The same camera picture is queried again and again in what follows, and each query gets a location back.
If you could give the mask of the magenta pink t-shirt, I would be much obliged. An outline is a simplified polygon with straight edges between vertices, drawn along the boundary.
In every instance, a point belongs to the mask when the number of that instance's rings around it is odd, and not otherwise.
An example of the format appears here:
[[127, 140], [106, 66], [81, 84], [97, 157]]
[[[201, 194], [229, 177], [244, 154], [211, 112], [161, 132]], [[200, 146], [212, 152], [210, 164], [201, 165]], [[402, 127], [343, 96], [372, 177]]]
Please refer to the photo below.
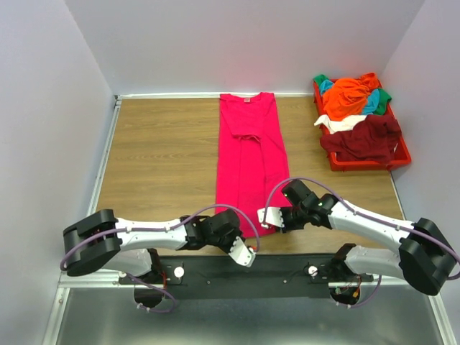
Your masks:
[[257, 211], [272, 189], [290, 177], [275, 95], [222, 93], [219, 112], [216, 202], [243, 211], [260, 236], [273, 234], [274, 229], [260, 226]]

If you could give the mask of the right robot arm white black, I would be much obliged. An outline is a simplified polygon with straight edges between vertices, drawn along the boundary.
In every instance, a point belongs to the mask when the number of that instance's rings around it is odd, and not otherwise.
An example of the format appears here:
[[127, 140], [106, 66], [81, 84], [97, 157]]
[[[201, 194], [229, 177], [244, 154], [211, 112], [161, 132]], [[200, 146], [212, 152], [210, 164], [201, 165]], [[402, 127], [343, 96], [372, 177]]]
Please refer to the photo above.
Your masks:
[[355, 274], [376, 274], [405, 280], [425, 295], [437, 295], [459, 256], [431, 220], [411, 222], [382, 216], [344, 200], [333, 192], [318, 197], [301, 178], [282, 183], [289, 206], [280, 209], [283, 232], [306, 224], [367, 237], [379, 249], [345, 244], [331, 263], [332, 276], [341, 282]]

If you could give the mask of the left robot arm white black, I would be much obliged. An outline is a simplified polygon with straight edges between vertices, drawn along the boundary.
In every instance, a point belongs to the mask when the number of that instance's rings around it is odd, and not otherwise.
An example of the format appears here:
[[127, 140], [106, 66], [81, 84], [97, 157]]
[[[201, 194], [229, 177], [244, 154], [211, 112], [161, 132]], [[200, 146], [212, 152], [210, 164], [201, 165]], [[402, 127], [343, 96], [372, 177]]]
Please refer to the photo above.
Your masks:
[[159, 276], [153, 250], [199, 250], [216, 247], [243, 267], [255, 259], [240, 229], [236, 211], [226, 209], [213, 216], [182, 216], [170, 221], [132, 221], [103, 209], [63, 231], [65, 255], [60, 269], [69, 277], [100, 269], [128, 272], [144, 284]]

